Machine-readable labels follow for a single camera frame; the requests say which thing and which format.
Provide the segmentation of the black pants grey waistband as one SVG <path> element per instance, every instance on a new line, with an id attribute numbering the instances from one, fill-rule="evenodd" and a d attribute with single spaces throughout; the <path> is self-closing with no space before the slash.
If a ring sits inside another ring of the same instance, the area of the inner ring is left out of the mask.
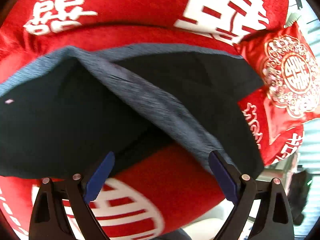
<path id="1" fill-rule="evenodd" d="M 222 50 L 66 46 L 1 84 L 1 175 L 64 179 L 108 153 L 117 173 L 178 143 L 205 170 L 218 151 L 257 178 L 264 164 L 238 102 L 262 84 L 242 57 Z"/>

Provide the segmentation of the red sofa cover white characters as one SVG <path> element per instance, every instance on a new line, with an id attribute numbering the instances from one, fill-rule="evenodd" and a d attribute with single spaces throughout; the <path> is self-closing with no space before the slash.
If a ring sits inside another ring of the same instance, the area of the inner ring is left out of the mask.
<path id="1" fill-rule="evenodd" d="M 1 84 L 31 61 L 66 46 L 92 52 L 132 44 L 183 44 L 240 56 L 234 45 L 248 35 L 282 27 L 288 3 L 18 0 L 1 26 Z M 210 166 L 205 170 L 178 143 L 120 172 L 114 173 L 114 167 L 89 203 L 109 239 L 187 239 L 182 227 L 226 199 Z M 43 179 L 56 182 L 72 176 L 1 175 L 1 239 L 30 239 L 31 215 Z M 62 202 L 76 239 L 85 239 L 69 200 Z"/>

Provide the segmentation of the red embroidered cushion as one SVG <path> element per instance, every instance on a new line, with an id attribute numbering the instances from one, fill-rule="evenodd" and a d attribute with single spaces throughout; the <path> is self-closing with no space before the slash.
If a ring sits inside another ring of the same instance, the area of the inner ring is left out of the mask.
<path id="1" fill-rule="evenodd" d="M 319 66 L 298 23 L 234 47 L 263 82 L 238 105 L 264 164 L 275 164 L 298 150 L 303 125 L 319 118 Z"/>

